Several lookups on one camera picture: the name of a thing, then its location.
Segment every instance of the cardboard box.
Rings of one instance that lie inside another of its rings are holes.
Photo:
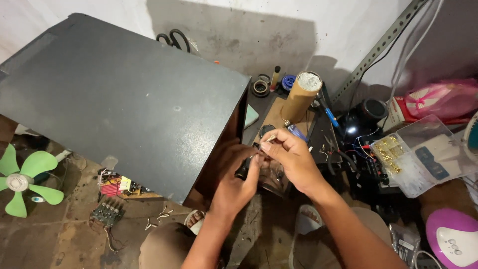
[[[382,127],[383,122],[387,120],[385,122],[385,126],[383,127],[383,132],[385,134],[394,133],[397,130],[400,130],[403,127],[419,120],[410,115],[405,104],[405,99],[402,96],[395,96],[392,99],[391,105],[388,106],[388,111],[388,118],[384,118],[378,123],[378,126]],[[470,117],[466,115],[463,118],[443,121],[443,123],[447,125],[450,130],[453,130],[464,124],[467,124],[469,121]]]

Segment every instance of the cardboard tube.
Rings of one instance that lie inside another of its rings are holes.
[[[309,73],[313,74],[318,77],[320,80],[319,83],[316,83],[312,90],[306,90],[302,86],[305,85],[304,80],[299,82],[299,78],[301,74]],[[281,110],[281,117],[285,121],[290,121],[292,123],[298,123],[301,119],[305,116],[305,112],[309,108],[310,103],[314,100],[314,97],[320,91],[322,87],[322,80],[320,79],[319,75],[314,72],[310,71],[303,71],[297,75],[297,79],[295,80],[294,84],[292,85],[291,92],[289,93],[289,97],[285,101],[284,106]]]

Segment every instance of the dirty floor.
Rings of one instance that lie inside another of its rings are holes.
[[[123,201],[126,213],[111,232],[124,248],[113,252],[108,247],[107,236],[102,227],[88,225],[89,214],[97,205],[98,186],[92,178],[100,165],[88,161],[88,166],[77,172],[84,167],[84,162],[83,159],[68,161],[63,202],[49,205],[45,202],[26,201],[28,217],[25,219],[5,213],[5,205],[11,200],[13,192],[2,191],[0,268],[137,269],[140,245],[150,232],[145,231],[148,217],[155,220],[167,206],[168,211],[173,210],[173,216],[162,218],[162,224],[183,222],[191,211],[164,200],[128,203]],[[62,177],[64,172],[65,167],[59,164],[55,174]],[[48,184],[56,183],[49,179]],[[231,256],[245,251],[242,254],[246,256],[243,265],[248,267],[288,268],[287,259],[293,238],[295,215],[304,200],[299,197],[284,201],[268,192],[258,194],[255,199],[260,200],[261,204],[261,235],[256,242],[254,238],[251,240],[251,236],[244,236],[245,233],[233,238],[235,246]]]

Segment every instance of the label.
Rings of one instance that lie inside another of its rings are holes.
[[[403,241],[403,240],[401,240],[401,239],[398,240],[398,244],[400,244],[400,245],[402,245],[402,246],[408,248],[409,250],[413,250],[413,249],[414,249],[414,247],[413,247],[412,245],[408,244],[407,242],[405,242],[405,241]]]

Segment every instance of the pink object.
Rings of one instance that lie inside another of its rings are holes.
[[[434,211],[426,221],[426,238],[448,269],[478,269],[478,221],[451,209]]]
[[[478,83],[474,78],[442,80],[407,93],[405,103],[418,119],[428,115],[454,119],[478,109]]]

